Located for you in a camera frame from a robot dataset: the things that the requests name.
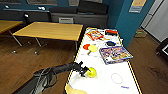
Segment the yellow object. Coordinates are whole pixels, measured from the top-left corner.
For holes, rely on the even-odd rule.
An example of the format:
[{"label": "yellow object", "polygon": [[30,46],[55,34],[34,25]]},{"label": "yellow object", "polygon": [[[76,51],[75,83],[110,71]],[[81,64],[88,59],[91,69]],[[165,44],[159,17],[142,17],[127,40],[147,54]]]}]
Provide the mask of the yellow object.
[{"label": "yellow object", "polygon": [[85,91],[73,89],[69,84],[66,84],[65,90],[67,94],[87,94]]},{"label": "yellow object", "polygon": [[89,70],[87,70],[87,75],[91,78],[94,78],[97,76],[96,70],[92,67],[89,68]]},{"label": "yellow object", "polygon": [[97,51],[97,47],[95,45],[90,45],[88,47],[88,49],[91,51],[91,52],[96,52]]}]

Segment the paper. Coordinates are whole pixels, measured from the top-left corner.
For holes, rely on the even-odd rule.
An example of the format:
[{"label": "paper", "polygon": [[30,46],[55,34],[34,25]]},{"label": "paper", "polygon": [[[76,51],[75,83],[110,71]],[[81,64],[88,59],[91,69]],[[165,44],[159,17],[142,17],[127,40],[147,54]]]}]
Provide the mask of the paper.
[{"label": "paper", "polygon": [[140,13],[146,0],[134,0],[130,7],[129,12]]}]

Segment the metal table leg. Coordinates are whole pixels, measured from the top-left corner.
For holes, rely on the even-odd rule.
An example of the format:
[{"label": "metal table leg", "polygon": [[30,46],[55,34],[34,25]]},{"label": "metal table leg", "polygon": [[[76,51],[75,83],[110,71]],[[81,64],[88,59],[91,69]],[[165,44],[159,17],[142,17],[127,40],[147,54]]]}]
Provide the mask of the metal table leg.
[{"label": "metal table leg", "polygon": [[44,47],[45,45],[47,45],[47,43],[44,42],[43,44],[41,44],[40,41],[38,40],[38,38],[35,37],[35,39],[36,39],[36,41],[37,41],[37,43],[38,43],[38,45],[39,45],[39,48],[37,48],[34,53],[35,53],[35,55],[38,55],[38,51],[39,51],[42,47]]},{"label": "metal table leg", "polygon": [[12,32],[9,30],[9,33],[12,35],[12,37],[15,39],[15,41],[20,45],[23,46],[20,41],[12,34]]}]

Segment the picture book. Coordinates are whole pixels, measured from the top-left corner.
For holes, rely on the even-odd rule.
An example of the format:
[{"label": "picture book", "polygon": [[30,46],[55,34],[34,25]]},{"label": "picture book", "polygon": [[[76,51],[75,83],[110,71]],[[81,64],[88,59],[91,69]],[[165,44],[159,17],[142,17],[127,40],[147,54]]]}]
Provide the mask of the picture book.
[{"label": "picture book", "polygon": [[120,63],[133,58],[133,56],[122,46],[100,48],[99,52],[105,64]]},{"label": "picture book", "polygon": [[90,32],[86,33],[86,35],[88,35],[88,37],[93,41],[97,40],[97,39],[100,39],[100,38],[103,38],[103,36],[104,36],[103,34],[101,34],[97,30],[90,31]]}]

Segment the table leg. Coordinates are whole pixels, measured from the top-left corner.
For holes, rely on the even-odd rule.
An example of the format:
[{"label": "table leg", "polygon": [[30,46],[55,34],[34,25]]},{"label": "table leg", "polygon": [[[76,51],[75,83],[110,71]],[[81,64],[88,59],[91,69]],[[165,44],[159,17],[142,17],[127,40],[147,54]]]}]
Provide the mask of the table leg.
[{"label": "table leg", "polygon": [[76,50],[78,50],[78,41],[75,41]]},{"label": "table leg", "polygon": [[12,34],[12,32],[9,30],[9,33],[12,35],[12,37],[15,39],[15,41],[22,46],[22,44],[20,43],[20,41]]},{"label": "table leg", "polygon": [[40,43],[40,41],[38,40],[38,38],[35,37],[35,39],[36,39],[38,45],[41,47],[41,43]]},{"label": "table leg", "polygon": [[39,48],[37,48],[34,53],[35,53],[35,55],[38,55],[38,52],[40,51],[40,49],[42,49],[45,45],[47,45],[47,43],[44,42],[43,44],[41,44],[40,41],[38,40],[38,38],[35,37],[35,39],[39,45]]}]

